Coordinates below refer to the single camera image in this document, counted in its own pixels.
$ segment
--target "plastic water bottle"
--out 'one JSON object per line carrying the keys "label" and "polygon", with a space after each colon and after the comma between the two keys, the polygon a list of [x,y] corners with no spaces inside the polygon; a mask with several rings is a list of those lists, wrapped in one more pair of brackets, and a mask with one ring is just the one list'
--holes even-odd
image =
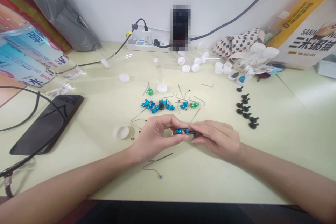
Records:
{"label": "plastic water bottle", "polygon": [[63,95],[71,90],[66,79],[5,40],[0,40],[0,74],[50,96]]}
{"label": "plastic water bottle", "polygon": [[1,4],[0,36],[64,78],[75,79],[83,74],[82,69],[39,30]]}

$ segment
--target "black screw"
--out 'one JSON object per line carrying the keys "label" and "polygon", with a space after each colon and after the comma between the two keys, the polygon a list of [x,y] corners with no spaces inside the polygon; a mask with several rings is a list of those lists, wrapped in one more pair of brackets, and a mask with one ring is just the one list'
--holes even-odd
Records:
{"label": "black screw", "polygon": [[250,94],[243,94],[241,97],[242,97],[244,100],[246,100],[247,97],[248,97],[249,95],[250,95]]}
{"label": "black screw", "polygon": [[242,87],[237,87],[237,88],[236,88],[236,90],[237,90],[238,92],[241,92],[242,89],[243,89],[243,86],[242,86]]}
{"label": "black screw", "polygon": [[237,103],[236,106],[237,106],[238,108],[242,108],[242,107],[243,107],[243,103]]}
{"label": "black screw", "polygon": [[243,114],[243,117],[245,118],[245,119],[249,119],[250,118],[250,115],[252,115],[252,113],[244,113]]}
{"label": "black screw", "polygon": [[244,113],[244,111],[242,111],[242,110],[236,110],[236,112],[237,112],[238,114],[243,114],[243,113]]}
{"label": "black screw", "polygon": [[251,107],[251,106],[243,107],[242,109],[243,109],[245,112],[248,112],[250,107]]}
{"label": "black screw", "polygon": [[258,119],[259,119],[259,117],[256,117],[256,118],[250,117],[251,123],[256,123]]}
{"label": "black screw", "polygon": [[250,122],[248,125],[251,129],[256,129],[259,124],[254,124],[253,122]]}
{"label": "black screw", "polygon": [[248,104],[250,98],[246,99],[246,100],[242,100],[241,102],[244,103],[244,104]]}

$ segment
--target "desk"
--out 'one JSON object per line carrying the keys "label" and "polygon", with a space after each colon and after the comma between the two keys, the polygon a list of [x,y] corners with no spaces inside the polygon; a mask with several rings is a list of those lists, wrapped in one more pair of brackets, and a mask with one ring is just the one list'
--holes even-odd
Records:
{"label": "desk", "polygon": [[[110,51],[115,51],[120,44],[114,44]],[[335,104],[330,103],[335,97],[336,82],[313,71],[286,70],[268,80],[249,81],[242,93],[236,91],[236,83],[225,75],[214,73],[214,63],[206,63],[197,73],[164,69],[164,79],[168,86],[166,94],[156,91],[155,57],[172,57],[170,54],[156,52],[128,51],[122,49],[121,57],[133,53],[131,59],[115,63],[110,69],[101,64],[83,67],[85,75],[72,81],[72,94],[85,97],[75,116],[57,141],[54,148],[46,155],[35,157],[34,161],[13,176],[13,192],[24,191],[55,175],[101,159],[118,152],[132,144],[131,135],[125,140],[113,139],[112,131],[117,125],[129,125],[130,120],[141,110],[145,98],[157,102],[161,97],[172,92],[191,90],[187,97],[194,95],[206,101],[201,105],[194,121],[205,119],[227,122],[240,133],[241,142],[279,156],[296,164],[307,167],[336,180],[336,130],[331,119],[335,118]],[[70,55],[78,64],[101,59],[99,52]],[[131,80],[119,81],[120,73],[129,73]],[[149,82],[154,90],[153,96],[145,94],[144,85]],[[214,88],[201,85],[214,84]],[[314,90],[329,94],[323,96],[333,109],[317,113],[321,104],[314,101]],[[260,126],[252,130],[248,120],[236,113],[236,103],[240,96],[250,93],[251,112],[260,117]],[[0,127],[14,125],[24,119],[33,109],[35,96],[21,92],[0,109]],[[7,168],[22,159],[21,156],[9,155],[10,148],[43,111],[47,103],[43,100],[36,115],[27,123],[11,131],[0,133],[1,169]],[[179,119],[189,122],[197,109],[189,108],[181,114],[173,112]],[[158,111],[155,116],[171,113]],[[138,118],[152,116],[149,110]],[[144,120],[136,122],[144,125]],[[105,200],[142,200],[142,201],[180,201],[180,202],[220,202],[220,203],[257,203],[288,204],[286,198],[259,180],[257,177],[231,164],[218,159],[203,146],[183,142],[164,150],[158,155],[170,157],[152,165],[163,179],[158,179],[154,171],[142,170],[143,165],[128,170],[117,179],[95,193],[92,198]],[[0,195],[5,195],[3,182]]]}

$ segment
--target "black plastic part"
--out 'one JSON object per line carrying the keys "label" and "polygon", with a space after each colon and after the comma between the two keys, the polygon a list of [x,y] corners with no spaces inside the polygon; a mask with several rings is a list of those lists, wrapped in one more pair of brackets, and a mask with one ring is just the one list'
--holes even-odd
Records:
{"label": "black plastic part", "polygon": [[244,113],[243,114],[243,117],[245,118],[245,119],[249,119],[250,118],[250,115],[252,115],[252,113]]}
{"label": "black plastic part", "polygon": [[160,110],[164,110],[165,109],[164,107],[165,107],[165,105],[163,103],[159,103],[159,109]]}
{"label": "black plastic part", "polygon": [[256,118],[250,117],[251,123],[256,123],[258,119],[259,119],[259,117],[256,117]]}
{"label": "black plastic part", "polygon": [[242,110],[244,110],[245,112],[248,112],[250,107],[251,107],[251,106],[248,106],[248,107],[245,107],[245,106],[244,106],[244,107],[242,108]]}
{"label": "black plastic part", "polygon": [[238,92],[241,92],[242,89],[243,89],[243,86],[242,86],[242,87],[237,87],[237,88],[236,88],[236,90],[237,90]]}
{"label": "black plastic part", "polygon": [[241,102],[244,104],[248,104],[249,103],[250,98],[246,99],[246,100],[242,100]]}
{"label": "black plastic part", "polygon": [[249,95],[250,95],[250,94],[243,94],[241,97],[242,97],[244,100],[246,100],[247,97],[248,97]]}
{"label": "black plastic part", "polygon": [[236,110],[236,112],[237,112],[237,114],[243,114],[244,113],[244,111],[243,110]]}
{"label": "black plastic part", "polygon": [[250,122],[248,125],[251,129],[256,129],[259,124],[254,124],[253,122]]}
{"label": "black plastic part", "polygon": [[237,106],[238,108],[242,108],[242,107],[243,107],[243,103],[237,103],[236,106]]}

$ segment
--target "checkered fabric bag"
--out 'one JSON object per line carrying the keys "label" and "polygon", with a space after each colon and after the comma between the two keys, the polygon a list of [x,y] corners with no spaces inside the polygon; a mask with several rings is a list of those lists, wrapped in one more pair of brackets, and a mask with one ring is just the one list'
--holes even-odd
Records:
{"label": "checkered fabric bag", "polygon": [[228,36],[213,47],[213,53],[223,58],[228,58],[234,53],[244,53],[257,41],[258,34],[259,28],[255,28],[240,35]]}

